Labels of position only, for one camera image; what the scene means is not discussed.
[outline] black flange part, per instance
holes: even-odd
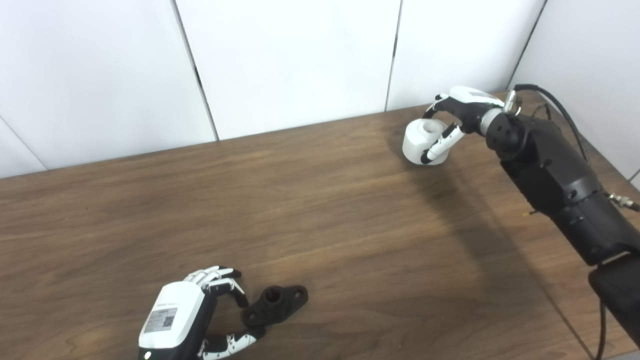
[[[242,323],[247,328],[273,325],[288,319],[307,303],[309,295],[302,285],[270,286],[262,292],[260,299],[242,312]]]

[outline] qr code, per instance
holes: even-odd
[[[164,318],[164,324],[162,325],[162,327],[171,327],[171,325],[173,325],[173,318],[175,318],[175,316],[167,316],[166,318]]]

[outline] panel seam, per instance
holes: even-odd
[[[20,142],[24,145],[25,148],[27,148],[27,150],[31,153],[31,155],[33,155],[33,157],[38,160],[38,162],[42,165],[42,167],[44,167],[45,170],[50,170],[46,165],[44,165],[44,162],[42,162],[42,160],[36,155],[36,153],[31,150],[31,148],[29,147],[29,145],[27,145],[26,142],[24,142],[24,140],[20,137],[20,135],[18,135],[18,133],[15,132],[15,130],[13,130],[13,128],[11,127],[11,125],[9,125],[9,123],[2,117],[0,116],[0,120],[2,120],[2,122],[4,122],[4,124],[9,128],[9,130],[11,130],[11,132],[13,133],[13,135],[15,135],[15,137],[20,140]]]
[[[540,17],[542,16],[542,11],[544,11],[545,6],[547,5],[547,1],[548,0],[545,0],[545,2],[542,3],[542,7],[540,8],[540,12],[538,13],[538,17],[536,18],[536,22],[533,23],[533,27],[531,28],[531,32],[529,32],[529,37],[527,37],[527,41],[524,43],[524,47],[522,48],[522,52],[520,52],[520,56],[518,57],[518,62],[516,62],[516,66],[513,68],[513,72],[511,73],[511,76],[509,77],[509,81],[507,82],[507,88],[504,89],[504,90],[508,90],[509,89],[509,85],[513,81],[513,77],[516,75],[516,71],[518,70],[518,66],[520,66],[520,62],[522,61],[522,57],[524,56],[524,52],[527,50],[527,47],[529,46],[529,42],[531,41],[531,37],[533,36],[533,32],[536,31],[536,26],[538,26],[538,21],[540,21]]]
[[[180,15],[180,10],[178,9],[177,0],[170,0],[171,6],[173,8],[173,14],[175,15],[175,20],[178,24],[178,28],[180,29],[180,35],[182,36],[182,41],[184,42],[184,48],[187,51],[187,56],[189,57],[189,62],[191,63],[191,69],[193,70],[193,74],[196,77],[196,82],[198,83],[198,89],[200,91],[200,97],[202,98],[202,102],[204,104],[205,111],[207,112],[207,117],[209,118],[209,123],[211,125],[211,131],[213,131],[213,137],[216,139],[215,141],[220,140],[220,136],[218,135],[218,128],[216,127],[216,123],[213,121],[213,115],[211,113],[211,108],[209,107],[209,100],[207,99],[207,94],[202,87],[202,80],[200,79],[200,73],[198,72],[198,67],[196,66],[196,61],[193,57],[193,52],[191,51],[191,44],[189,43],[189,38],[187,37],[186,30],[184,29],[184,23],[182,22],[182,16]]]
[[[387,83],[387,98],[385,99],[385,111],[387,111],[387,106],[389,105],[389,94],[391,91],[391,77],[394,73],[394,63],[396,62],[396,49],[398,46],[398,32],[400,31],[400,18],[402,16],[402,4],[404,0],[400,0],[400,6],[398,7],[398,20],[396,24],[396,37],[394,38],[394,49],[391,53],[391,66],[389,68],[389,81]]]
[[[629,181],[635,179],[636,176],[638,176],[638,174],[640,174],[640,168],[635,172],[635,174],[631,175],[631,177],[629,178]]]

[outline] label sticker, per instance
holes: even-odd
[[[145,333],[171,330],[171,325],[173,325],[173,319],[175,318],[175,313],[177,311],[177,307],[172,307],[171,309],[151,312],[151,315],[149,315],[149,321],[145,327]]]

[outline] metal connector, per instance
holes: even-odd
[[[502,107],[502,109],[504,109],[504,112],[508,113],[509,111],[511,111],[515,98],[516,90],[509,91],[509,93],[507,94],[507,99],[504,101],[504,106]]]
[[[618,205],[619,208],[626,208],[629,210],[637,211],[640,213],[640,204],[631,200],[631,198],[627,196],[616,195],[615,193],[608,194],[609,200],[613,202],[615,205]]]

